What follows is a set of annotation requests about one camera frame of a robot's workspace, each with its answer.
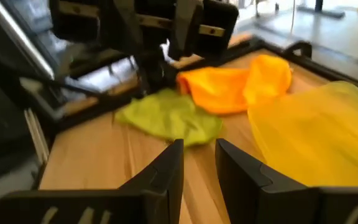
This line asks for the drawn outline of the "yellow microfiber towel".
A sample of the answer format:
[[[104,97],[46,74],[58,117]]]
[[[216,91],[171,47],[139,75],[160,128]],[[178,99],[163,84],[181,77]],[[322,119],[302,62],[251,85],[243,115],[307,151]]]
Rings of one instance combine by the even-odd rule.
[[[302,184],[358,186],[358,87],[331,82],[255,106],[265,163]]]

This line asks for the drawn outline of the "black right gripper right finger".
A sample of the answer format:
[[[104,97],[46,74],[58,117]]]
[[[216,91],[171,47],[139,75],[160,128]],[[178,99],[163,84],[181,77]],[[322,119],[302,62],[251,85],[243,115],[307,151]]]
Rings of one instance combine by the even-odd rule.
[[[318,191],[229,141],[216,140],[216,169],[231,224],[312,224]]]

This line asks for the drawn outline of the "lime green microfiber towel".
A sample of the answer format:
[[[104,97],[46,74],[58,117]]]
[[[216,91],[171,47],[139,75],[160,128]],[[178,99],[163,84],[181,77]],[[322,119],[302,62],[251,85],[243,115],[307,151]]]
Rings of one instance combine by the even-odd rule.
[[[133,99],[116,112],[115,120],[168,141],[182,139],[186,147],[209,143],[223,125],[219,117],[196,106],[190,96],[171,89]]]

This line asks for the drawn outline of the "black arched frame bracket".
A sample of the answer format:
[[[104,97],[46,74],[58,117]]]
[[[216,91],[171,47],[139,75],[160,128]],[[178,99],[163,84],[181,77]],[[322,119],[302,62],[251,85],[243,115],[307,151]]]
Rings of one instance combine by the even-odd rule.
[[[309,42],[306,41],[297,41],[295,43],[290,44],[283,53],[285,55],[295,55],[298,57],[304,57],[311,59],[313,48],[312,45]]]

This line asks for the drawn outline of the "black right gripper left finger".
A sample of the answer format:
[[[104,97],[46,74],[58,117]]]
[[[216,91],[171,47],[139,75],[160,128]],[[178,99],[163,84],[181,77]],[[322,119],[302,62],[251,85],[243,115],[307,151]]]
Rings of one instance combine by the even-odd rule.
[[[184,181],[184,140],[176,139],[148,166],[120,186],[140,193],[143,224],[178,224]]]

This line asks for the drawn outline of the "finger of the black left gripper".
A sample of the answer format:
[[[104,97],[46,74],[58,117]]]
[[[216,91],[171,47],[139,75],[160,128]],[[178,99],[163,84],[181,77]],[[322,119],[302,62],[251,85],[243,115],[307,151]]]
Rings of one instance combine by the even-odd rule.
[[[126,54],[142,50],[135,0],[101,0],[101,43]]]
[[[169,40],[168,56],[170,58],[179,60],[193,54],[203,11],[202,0],[177,0]]]

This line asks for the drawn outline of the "orange microfiber towel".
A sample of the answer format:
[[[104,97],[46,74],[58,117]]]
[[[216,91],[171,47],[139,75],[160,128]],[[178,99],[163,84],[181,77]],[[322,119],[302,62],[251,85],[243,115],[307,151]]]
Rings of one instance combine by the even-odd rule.
[[[283,96],[291,81],[290,64],[270,55],[257,56],[247,68],[205,67],[176,78],[180,93],[212,114],[240,113]]]

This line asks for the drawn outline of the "black table frame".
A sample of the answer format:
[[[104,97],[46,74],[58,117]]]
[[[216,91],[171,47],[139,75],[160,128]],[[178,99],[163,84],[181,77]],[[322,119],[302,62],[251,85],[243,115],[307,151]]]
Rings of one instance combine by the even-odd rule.
[[[282,56],[282,49],[289,44],[257,48],[249,53],[231,57],[223,64],[191,56],[174,62],[175,68],[195,68],[195,65],[220,65],[222,68],[249,68],[256,56],[266,54]],[[328,75],[313,72],[306,65],[290,61],[294,80],[290,93],[305,91],[325,84],[328,81],[343,80],[358,86],[358,78],[352,78],[352,72],[358,72],[358,65],[334,58],[323,50],[314,47],[312,59],[296,57],[300,62],[315,63],[328,70]],[[169,144],[167,141],[146,134],[127,124],[115,122],[115,115],[121,108],[107,112],[98,112],[76,126],[60,132],[54,142],[45,170],[40,178],[40,190],[67,189],[116,189],[131,177],[139,173]],[[260,156],[254,149],[249,120],[245,113],[223,116],[223,138],[243,147],[247,152]],[[214,141],[205,145],[190,147],[185,153],[184,190],[218,192],[220,186],[214,161]]]

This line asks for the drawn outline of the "silver aluminium frame bar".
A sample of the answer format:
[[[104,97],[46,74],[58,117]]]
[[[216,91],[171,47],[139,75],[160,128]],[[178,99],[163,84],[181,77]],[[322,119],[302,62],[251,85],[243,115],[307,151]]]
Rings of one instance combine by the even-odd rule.
[[[25,22],[16,19],[0,0],[0,26],[9,38],[18,45],[22,53],[32,62],[42,74],[54,79],[51,63],[36,44],[35,38],[30,36],[30,30]]]

